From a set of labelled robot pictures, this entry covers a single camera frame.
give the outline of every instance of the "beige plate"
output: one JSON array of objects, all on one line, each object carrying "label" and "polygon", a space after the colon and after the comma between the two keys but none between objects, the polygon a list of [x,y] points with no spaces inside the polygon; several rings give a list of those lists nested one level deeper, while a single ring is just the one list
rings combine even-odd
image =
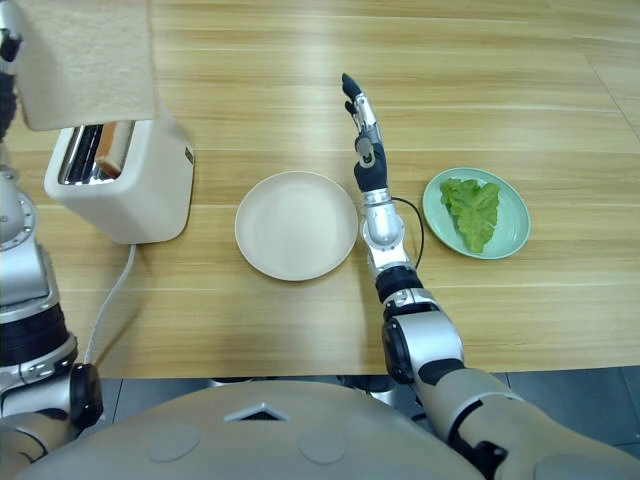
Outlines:
[{"label": "beige plate", "polygon": [[358,213],[340,185],[310,172],[258,183],[236,214],[244,258],[280,280],[309,280],[340,265],[358,235]]}]

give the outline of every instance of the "lettuce leaf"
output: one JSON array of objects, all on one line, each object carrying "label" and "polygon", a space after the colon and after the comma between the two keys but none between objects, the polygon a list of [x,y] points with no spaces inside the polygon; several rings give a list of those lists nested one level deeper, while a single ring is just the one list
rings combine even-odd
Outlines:
[{"label": "lettuce leaf", "polygon": [[442,203],[455,220],[458,231],[474,253],[481,253],[491,240],[498,223],[498,193],[500,187],[476,180],[450,178],[440,185]]}]

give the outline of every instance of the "green plate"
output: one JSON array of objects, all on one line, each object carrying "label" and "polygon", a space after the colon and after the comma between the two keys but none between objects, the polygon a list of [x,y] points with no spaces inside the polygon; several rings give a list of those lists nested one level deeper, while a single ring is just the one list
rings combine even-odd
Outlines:
[{"label": "green plate", "polygon": [[[440,185],[450,178],[473,179],[480,185],[495,183],[500,187],[498,223],[482,253],[469,250],[464,238],[455,228],[453,217],[442,204]],[[515,188],[500,177],[477,168],[453,168],[436,175],[424,191],[422,208],[433,233],[449,248],[470,257],[495,260],[513,255],[524,246],[531,231],[529,211]]]}]

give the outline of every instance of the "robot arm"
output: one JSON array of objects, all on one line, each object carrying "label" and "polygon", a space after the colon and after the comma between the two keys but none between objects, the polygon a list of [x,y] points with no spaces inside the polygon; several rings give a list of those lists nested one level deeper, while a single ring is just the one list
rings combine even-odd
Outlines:
[{"label": "robot arm", "polygon": [[0,477],[74,439],[102,414],[97,370],[73,364],[46,251],[37,243],[36,211],[16,185],[2,143],[16,111],[15,62],[22,37],[11,1],[0,1]]},{"label": "robot arm", "polygon": [[362,236],[384,305],[387,370],[416,392],[436,434],[487,479],[637,479],[640,462],[561,427],[492,375],[466,368],[460,336],[423,288],[402,245],[404,226],[391,203],[382,136],[371,104],[342,76],[345,107],[358,136],[356,181]]}]

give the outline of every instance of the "wood grain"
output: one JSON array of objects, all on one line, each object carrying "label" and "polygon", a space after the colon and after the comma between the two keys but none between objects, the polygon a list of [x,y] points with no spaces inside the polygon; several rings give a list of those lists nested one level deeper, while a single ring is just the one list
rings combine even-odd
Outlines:
[{"label": "wood grain", "polygon": [[551,5],[640,135],[640,3],[552,0]]},{"label": "wood grain", "polygon": [[[530,240],[508,259],[466,258],[426,232],[420,275],[458,326],[469,365],[640,363],[640,141],[635,90],[625,90],[636,65],[619,50],[635,41],[631,7],[154,1],[158,89],[196,149],[193,205],[180,237],[140,248],[98,341],[103,376],[384,371],[360,243],[335,271],[293,284],[254,271],[233,232],[246,192],[281,171],[328,175],[358,202],[342,71],[377,108],[394,194],[420,203],[434,175],[468,166],[505,178],[529,206]],[[585,33],[594,18],[606,38]],[[83,349],[127,247],[45,195],[55,138],[18,120],[7,144]],[[417,220],[399,211],[415,254]]]}]

